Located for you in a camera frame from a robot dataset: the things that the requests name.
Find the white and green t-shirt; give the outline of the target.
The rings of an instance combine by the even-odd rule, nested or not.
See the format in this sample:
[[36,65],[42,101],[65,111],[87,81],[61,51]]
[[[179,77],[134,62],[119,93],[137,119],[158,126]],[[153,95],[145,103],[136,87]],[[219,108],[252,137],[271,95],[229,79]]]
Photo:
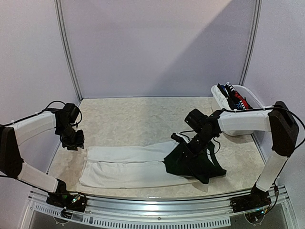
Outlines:
[[94,188],[151,188],[194,182],[208,184],[226,170],[217,162],[214,144],[187,160],[175,141],[148,146],[90,146],[79,182]]

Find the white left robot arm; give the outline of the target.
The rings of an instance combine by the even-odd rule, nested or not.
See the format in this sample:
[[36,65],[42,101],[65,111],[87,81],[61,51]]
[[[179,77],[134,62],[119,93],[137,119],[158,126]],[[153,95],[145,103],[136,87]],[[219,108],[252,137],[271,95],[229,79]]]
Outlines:
[[60,207],[71,203],[68,193],[60,189],[64,182],[46,173],[47,163],[38,165],[35,156],[51,159],[55,143],[54,133],[67,150],[84,147],[83,131],[77,129],[82,120],[78,108],[48,108],[30,117],[0,127],[0,171],[13,178],[53,193],[52,199]]

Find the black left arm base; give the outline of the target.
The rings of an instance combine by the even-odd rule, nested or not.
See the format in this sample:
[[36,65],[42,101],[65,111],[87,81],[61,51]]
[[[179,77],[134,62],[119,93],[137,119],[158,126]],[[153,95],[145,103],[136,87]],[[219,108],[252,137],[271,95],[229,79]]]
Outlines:
[[81,192],[67,190],[66,183],[57,179],[58,185],[55,192],[48,193],[46,203],[66,210],[85,212],[88,198]]

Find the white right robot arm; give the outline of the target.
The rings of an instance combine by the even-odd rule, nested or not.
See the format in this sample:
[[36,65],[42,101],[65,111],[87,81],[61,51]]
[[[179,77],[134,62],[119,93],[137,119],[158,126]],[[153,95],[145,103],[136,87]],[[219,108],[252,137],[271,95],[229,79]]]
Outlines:
[[269,190],[288,159],[304,143],[303,140],[299,140],[300,129],[305,127],[304,122],[282,101],[277,101],[271,106],[249,110],[223,108],[210,115],[193,109],[184,121],[195,132],[188,146],[199,144],[205,146],[214,137],[228,132],[269,135],[270,154],[254,184],[257,190],[246,198],[250,208],[256,208],[264,202],[264,192]]

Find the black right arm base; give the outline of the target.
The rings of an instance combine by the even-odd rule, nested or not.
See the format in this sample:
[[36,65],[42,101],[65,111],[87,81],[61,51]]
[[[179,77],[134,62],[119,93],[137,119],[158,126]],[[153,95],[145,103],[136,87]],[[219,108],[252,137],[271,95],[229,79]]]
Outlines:
[[273,209],[278,201],[279,189],[276,183],[274,183],[274,195],[276,196],[276,199],[272,204],[269,191],[260,190],[255,183],[250,194],[231,198],[230,206],[234,213],[267,206],[267,209],[262,211],[262,214],[266,214]]

